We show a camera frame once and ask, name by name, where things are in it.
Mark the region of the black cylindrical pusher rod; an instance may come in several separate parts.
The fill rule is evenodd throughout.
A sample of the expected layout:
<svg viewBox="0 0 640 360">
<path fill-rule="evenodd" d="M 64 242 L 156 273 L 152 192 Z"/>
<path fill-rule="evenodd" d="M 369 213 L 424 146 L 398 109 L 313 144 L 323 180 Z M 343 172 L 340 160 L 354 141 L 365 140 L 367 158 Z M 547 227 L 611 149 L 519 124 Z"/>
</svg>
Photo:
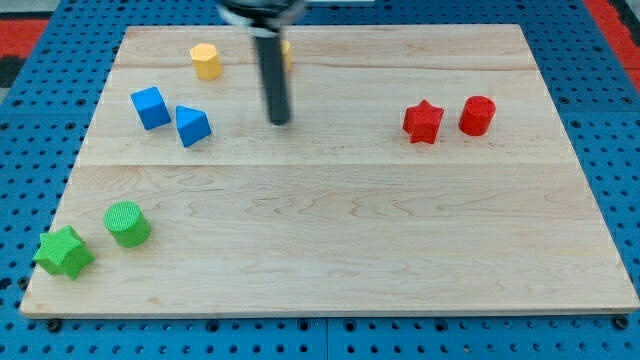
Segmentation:
<svg viewBox="0 0 640 360">
<path fill-rule="evenodd" d="M 285 125 L 291 119 L 291 111 L 281 39 L 276 34 L 274 37 L 255 37 L 254 40 L 269 122 L 276 126 Z"/>
</svg>

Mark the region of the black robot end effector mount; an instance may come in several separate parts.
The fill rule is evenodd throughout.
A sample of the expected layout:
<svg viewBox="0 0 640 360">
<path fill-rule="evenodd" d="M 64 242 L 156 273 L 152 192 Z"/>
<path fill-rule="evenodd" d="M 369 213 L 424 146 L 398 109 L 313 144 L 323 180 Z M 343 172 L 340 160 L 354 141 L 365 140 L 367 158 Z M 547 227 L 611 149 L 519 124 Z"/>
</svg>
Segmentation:
<svg viewBox="0 0 640 360">
<path fill-rule="evenodd" d="M 275 37 L 305 11 L 305 0 L 218 0 L 220 16 L 255 37 Z"/>
</svg>

